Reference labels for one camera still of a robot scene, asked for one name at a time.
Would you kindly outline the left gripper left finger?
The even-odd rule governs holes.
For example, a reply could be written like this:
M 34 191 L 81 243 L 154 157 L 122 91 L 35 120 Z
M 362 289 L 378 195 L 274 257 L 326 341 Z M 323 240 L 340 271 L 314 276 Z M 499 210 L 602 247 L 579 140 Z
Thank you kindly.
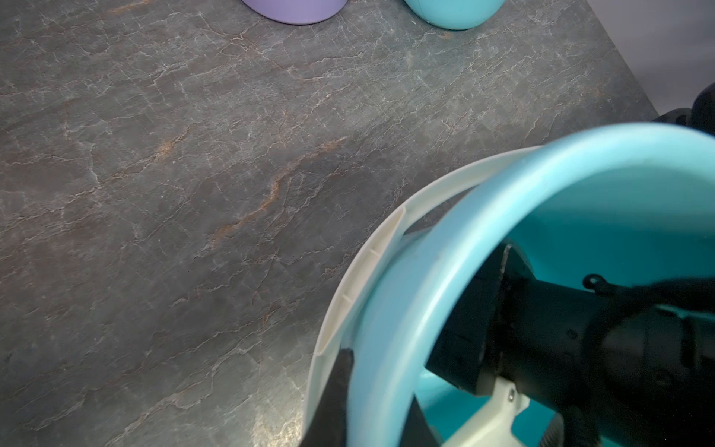
M 347 397 L 353 366 L 353 351 L 341 349 L 300 447 L 346 446 Z

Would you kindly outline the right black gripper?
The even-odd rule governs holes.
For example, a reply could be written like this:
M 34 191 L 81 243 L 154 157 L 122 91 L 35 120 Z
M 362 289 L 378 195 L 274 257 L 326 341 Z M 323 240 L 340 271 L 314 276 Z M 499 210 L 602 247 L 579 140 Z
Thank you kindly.
M 589 275 L 537 279 L 499 245 L 462 292 L 426 367 L 475 396 L 495 379 L 557 414 L 549 439 L 677 441 L 687 422 L 687 322 L 653 292 Z

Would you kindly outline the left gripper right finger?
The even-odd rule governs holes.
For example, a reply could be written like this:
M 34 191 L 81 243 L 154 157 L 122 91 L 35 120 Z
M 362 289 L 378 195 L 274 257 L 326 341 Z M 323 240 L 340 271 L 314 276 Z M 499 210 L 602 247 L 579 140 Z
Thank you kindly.
M 428 421 L 415 396 L 407 414 L 405 425 L 400 439 L 400 447 L 440 447 L 436 435 L 430 428 Z

